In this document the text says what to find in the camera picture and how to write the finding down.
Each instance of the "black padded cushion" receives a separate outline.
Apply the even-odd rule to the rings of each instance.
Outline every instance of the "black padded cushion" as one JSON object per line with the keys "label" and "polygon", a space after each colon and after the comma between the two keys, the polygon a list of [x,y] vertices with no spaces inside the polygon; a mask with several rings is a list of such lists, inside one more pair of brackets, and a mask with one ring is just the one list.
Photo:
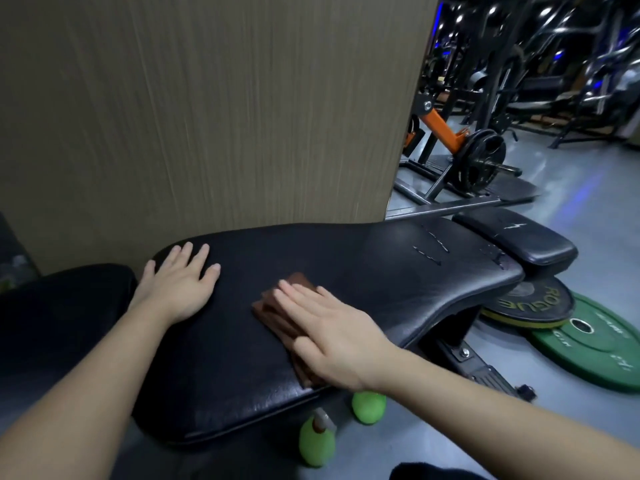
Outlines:
{"label": "black padded cushion", "polygon": [[500,296],[524,277],[516,261],[503,256],[496,264],[495,246],[446,219],[282,225],[190,241],[195,249],[211,246],[206,266],[219,262],[220,280],[199,313],[167,332],[134,409],[142,430],[176,447],[197,447],[318,395],[299,386],[287,351],[251,313],[280,278],[304,273],[369,313],[404,347],[446,315]]}
{"label": "black padded cushion", "polygon": [[97,264],[0,294],[0,432],[105,336],[135,287],[130,268]]}
{"label": "black padded cushion", "polygon": [[453,216],[453,222],[480,234],[516,259],[528,280],[555,276],[578,256],[578,249],[567,238],[502,207],[460,212]]}

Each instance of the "person's left hand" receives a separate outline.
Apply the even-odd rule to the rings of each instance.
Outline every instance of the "person's left hand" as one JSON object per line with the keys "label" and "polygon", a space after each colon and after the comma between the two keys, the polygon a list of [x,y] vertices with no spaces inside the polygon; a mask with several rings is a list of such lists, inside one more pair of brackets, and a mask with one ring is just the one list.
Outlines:
{"label": "person's left hand", "polygon": [[189,263],[193,244],[174,246],[156,273],[156,262],[145,266],[136,288],[129,310],[152,304],[162,311],[168,326],[185,320],[201,309],[207,302],[220,276],[220,265],[207,268],[202,279],[200,273],[209,254],[209,245],[203,244],[198,254]]}

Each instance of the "brown wall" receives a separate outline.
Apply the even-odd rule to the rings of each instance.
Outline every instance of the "brown wall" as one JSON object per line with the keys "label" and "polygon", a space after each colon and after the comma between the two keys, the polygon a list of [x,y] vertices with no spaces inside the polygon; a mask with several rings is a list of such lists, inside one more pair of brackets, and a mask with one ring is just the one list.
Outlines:
{"label": "brown wall", "polygon": [[3,0],[0,211],[44,273],[384,217],[438,0]]}

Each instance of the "person's left arm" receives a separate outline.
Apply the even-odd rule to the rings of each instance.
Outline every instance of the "person's left arm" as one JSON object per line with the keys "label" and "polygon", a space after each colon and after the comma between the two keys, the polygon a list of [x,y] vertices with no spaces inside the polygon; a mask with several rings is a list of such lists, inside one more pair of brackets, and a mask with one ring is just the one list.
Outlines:
{"label": "person's left arm", "polygon": [[0,478],[108,478],[129,416],[167,329],[207,302],[220,265],[209,247],[175,246],[149,261],[129,310],[93,350],[0,436]]}

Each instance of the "orange machine lever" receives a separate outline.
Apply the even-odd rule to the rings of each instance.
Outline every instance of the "orange machine lever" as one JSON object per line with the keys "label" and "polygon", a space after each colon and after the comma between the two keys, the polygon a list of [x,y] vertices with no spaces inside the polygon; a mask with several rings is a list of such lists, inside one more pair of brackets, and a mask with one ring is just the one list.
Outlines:
{"label": "orange machine lever", "polygon": [[452,155],[457,153],[462,148],[462,145],[465,144],[469,129],[464,128],[457,133],[453,133],[453,130],[447,126],[435,109],[428,114],[420,116],[420,119]]}

